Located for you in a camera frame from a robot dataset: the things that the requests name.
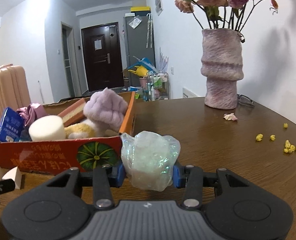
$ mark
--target wooden table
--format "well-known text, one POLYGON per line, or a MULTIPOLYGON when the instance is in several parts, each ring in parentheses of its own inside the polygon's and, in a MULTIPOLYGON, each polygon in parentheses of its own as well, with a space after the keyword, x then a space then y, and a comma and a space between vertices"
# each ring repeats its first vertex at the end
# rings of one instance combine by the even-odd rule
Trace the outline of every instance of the wooden table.
MULTIPOLYGON (((296 145, 296 125, 272 110, 255 104, 255 108, 238 106, 235 111, 222 111, 204 105, 203 98, 176 99, 138 103, 135 133, 142 130, 172 135, 181 143, 179 161, 214 172, 225 167, 284 199, 293 209, 294 223, 287 240, 296 240, 296 153, 284 154, 285 140, 296 145), (235 112, 238 122, 226 121, 224 113, 235 112), (256 142, 257 134, 264 138, 256 142), (269 136, 275 134, 276 140, 269 136)), ((0 169, 0 179, 6 170, 0 169)), ((24 188, 0 196, 0 216, 5 205, 24 192, 40 185, 51 176, 25 174, 24 188)), ((168 187, 164 192, 133 188, 126 180, 121 189, 112 189, 114 199, 180 200, 183 190, 168 187)), ((214 197, 204 190, 204 203, 214 197)), ((83 200, 92 203, 92 191, 83 191, 83 200)), ((0 223, 0 240, 6 234, 0 223)))

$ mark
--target white cylindrical sponge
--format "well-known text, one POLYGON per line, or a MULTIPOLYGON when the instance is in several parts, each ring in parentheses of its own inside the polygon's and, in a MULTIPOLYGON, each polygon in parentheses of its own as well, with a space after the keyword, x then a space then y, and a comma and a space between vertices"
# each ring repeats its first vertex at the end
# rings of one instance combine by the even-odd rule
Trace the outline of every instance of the white cylindrical sponge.
POLYGON ((29 128, 29 134, 34 142, 57 141, 66 138, 62 118, 48 115, 36 120, 29 128))

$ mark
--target refrigerator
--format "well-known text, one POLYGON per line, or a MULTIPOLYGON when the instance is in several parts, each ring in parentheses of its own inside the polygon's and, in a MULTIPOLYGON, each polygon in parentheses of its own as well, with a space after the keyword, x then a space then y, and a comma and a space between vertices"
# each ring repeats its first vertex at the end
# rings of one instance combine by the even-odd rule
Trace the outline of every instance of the refrigerator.
MULTIPOLYGON (((152 48, 150 46, 150 36, 149 45, 147 48, 147 32, 148 32, 148 16, 140 16, 142 22, 134 29, 129 23, 134 20, 134 17, 124 18, 124 40, 127 54, 127 67, 135 64, 138 60, 137 58, 148 58, 152 64, 155 66, 155 47, 152 38, 152 48)), ((133 87, 139 87, 139 77, 133 73, 129 73, 129 85, 133 87)))

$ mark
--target green pumpkin illustration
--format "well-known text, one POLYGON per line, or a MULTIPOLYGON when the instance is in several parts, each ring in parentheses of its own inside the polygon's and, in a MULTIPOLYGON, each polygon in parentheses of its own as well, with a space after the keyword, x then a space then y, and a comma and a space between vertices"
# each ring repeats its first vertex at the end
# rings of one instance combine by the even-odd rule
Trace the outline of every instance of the green pumpkin illustration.
POLYGON ((113 166, 117 163, 118 157, 115 150, 109 145, 90 142, 79 147, 77 160, 86 171, 92 171, 95 167, 104 164, 113 166))

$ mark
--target vase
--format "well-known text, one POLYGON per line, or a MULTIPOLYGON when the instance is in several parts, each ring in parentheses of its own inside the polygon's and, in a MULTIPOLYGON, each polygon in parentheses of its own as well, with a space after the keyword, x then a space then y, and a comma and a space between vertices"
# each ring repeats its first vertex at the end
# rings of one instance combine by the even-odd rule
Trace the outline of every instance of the vase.
POLYGON ((239 33, 231 29, 202 30, 201 74, 207 77, 205 105, 218 109, 237 106, 237 81, 242 72, 239 33))

